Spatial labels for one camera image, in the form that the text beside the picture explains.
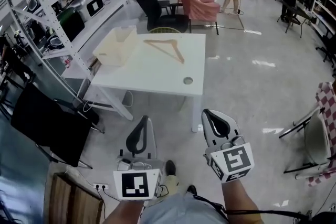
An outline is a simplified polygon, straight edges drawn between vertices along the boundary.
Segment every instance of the wooden hanger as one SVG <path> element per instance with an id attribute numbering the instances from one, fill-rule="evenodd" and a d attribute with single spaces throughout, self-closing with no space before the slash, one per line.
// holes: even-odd
<path id="1" fill-rule="evenodd" d="M 168 40 L 153 40 L 153 39 L 146 39 L 143 42 L 145 42 L 146 44 L 158 49 L 159 51 L 163 52 L 164 54 L 167 54 L 168 56 L 174 58 L 175 60 L 179 61 L 181 64 L 184 64 L 184 58 L 182 56 L 182 54 L 180 53 L 180 51 L 177 48 L 177 40 L 176 39 L 168 39 Z M 172 55 L 168 52 L 166 52 L 165 50 L 161 49 L 160 47 L 154 45 L 153 43 L 162 43 L 162 44 L 170 44 L 172 45 L 175 53 L 177 56 Z"/>

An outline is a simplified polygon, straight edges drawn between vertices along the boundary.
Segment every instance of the power strip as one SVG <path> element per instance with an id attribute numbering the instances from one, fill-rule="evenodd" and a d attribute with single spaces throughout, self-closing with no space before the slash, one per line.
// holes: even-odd
<path id="1" fill-rule="evenodd" d="M 92 186 L 93 186 L 93 188 L 95 188 L 95 189 L 97 189 L 97 186 L 98 186 L 98 191 L 103 190 L 103 186 L 105 186 L 104 190 L 109 189 L 109 185 L 108 185 L 108 184 L 93 183 Z"/>

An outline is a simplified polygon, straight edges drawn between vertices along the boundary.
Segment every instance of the hole in table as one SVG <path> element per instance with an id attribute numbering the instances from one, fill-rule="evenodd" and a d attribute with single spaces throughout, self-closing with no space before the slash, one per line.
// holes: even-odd
<path id="1" fill-rule="evenodd" d="M 183 83 L 186 85 L 190 85 L 191 83 L 193 83 L 193 79 L 191 77 L 186 77 L 183 79 Z"/>

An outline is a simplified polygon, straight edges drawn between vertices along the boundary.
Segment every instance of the pink armchair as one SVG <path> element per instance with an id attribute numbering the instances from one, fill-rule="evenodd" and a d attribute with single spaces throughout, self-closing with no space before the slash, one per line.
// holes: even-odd
<path id="1" fill-rule="evenodd" d="M 184 14 L 189 17 L 189 26 L 191 32 L 191 20 L 201 20 L 205 22 L 215 22 L 216 31 L 218 33 L 217 26 L 217 14 L 221 8 L 220 4 L 215 0 L 181 0 L 183 4 Z"/>

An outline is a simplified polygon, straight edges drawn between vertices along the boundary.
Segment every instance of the black and white marker cube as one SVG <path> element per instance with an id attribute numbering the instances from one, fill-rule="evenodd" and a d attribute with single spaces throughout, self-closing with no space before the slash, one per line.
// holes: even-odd
<path id="1" fill-rule="evenodd" d="M 212 152 L 210 166 L 222 183 L 246 176 L 254 167 L 250 143 Z"/>
<path id="2" fill-rule="evenodd" d="M 160 169 L 113 171 L 118 197 L 121 200 L 152 200 L 158 195 Z"/>

